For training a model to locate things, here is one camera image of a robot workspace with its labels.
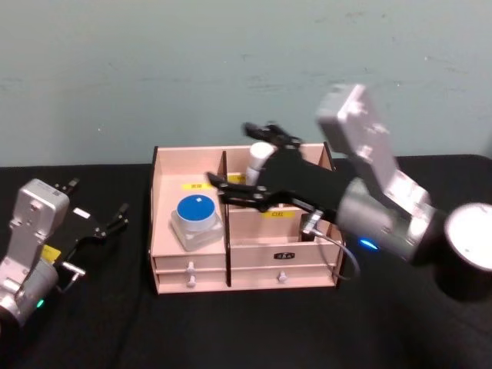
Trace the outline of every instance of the wooden compartment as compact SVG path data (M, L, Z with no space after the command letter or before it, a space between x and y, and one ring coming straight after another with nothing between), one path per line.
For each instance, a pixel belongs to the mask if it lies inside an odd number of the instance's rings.
M306 160L331 169L327 145L306 144L301 150ZM281 204L260 213L220 204L204 173L241 182L248 160L249 146L155 149L149 256L159 294L336 285L325 261L338 270L343 254L323 239L301 240L302 210ZM190 194L210 197L224 224L221 240L192 252L170 225L171 212ZM332 224L322 222L319 228L343 242Z

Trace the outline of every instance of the black tabletop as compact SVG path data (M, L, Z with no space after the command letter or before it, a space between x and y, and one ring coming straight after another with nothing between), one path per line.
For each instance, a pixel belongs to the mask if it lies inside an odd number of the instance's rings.
M492 161L471 155L400 158L449 211L492 203ZM353 176L343 160L340 173ZM122 202L130 225L118 243L88 245L86 277L46 299L5 368L492 367L492 302L459 304L427 268L359 248L362 275L338 289L157 296L146 258L150 165L0 169L0 247L17 190L36 177L81 179L72 204L104 221Z

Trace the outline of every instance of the drawer knob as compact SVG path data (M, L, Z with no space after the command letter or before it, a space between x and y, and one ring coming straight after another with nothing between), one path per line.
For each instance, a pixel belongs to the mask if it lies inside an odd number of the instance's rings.
M197 285L197 278L194 275L190 276L190 280L186 282L186 286L189 288L193 288Z
M186 267L186 272L188 274L195 274L196 273L196 269L194 268L194 262L193 261L190 261L188 263L188 266Z
M280 274L278 275L277 279L280 283L285 283L288 279L288 276L285 274L284 271L281 271Z

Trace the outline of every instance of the blue led light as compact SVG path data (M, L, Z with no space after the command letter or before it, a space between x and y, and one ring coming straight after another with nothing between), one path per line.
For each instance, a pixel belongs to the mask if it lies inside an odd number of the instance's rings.
M371 250L379 250L373 241L368 240L366 238L361 238L359 240L359 244L361 244L365 248L370 248Z

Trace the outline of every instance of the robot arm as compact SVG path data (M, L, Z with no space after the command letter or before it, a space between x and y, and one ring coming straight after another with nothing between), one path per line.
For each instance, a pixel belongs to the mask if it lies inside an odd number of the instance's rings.
M330 92L317 120L331 147L349 157L358 178L349 183L304 160L301 140L276 125L246 124L246 135L277 149L252 186L208 173L221 201L259 211L280 203L298 206L311 213L304 231L323 218L408 263L432 264L435 281L452 298L485 298L492 289L492 245L486 234L492 233L492 206L467 204L449 215L432 207L427 191L397 166L387 129L363 85Z
M10 221L12 235L0 262L0 342L8 343L55 288L64 292L85 271L70 258L84 242L104 242L123 231L128 206L122 205L106 224L88 212L69 208L68 195L78 179L66 186L50 186L33 179L18 191ZM72 273L68 286L60 288L59 272Z

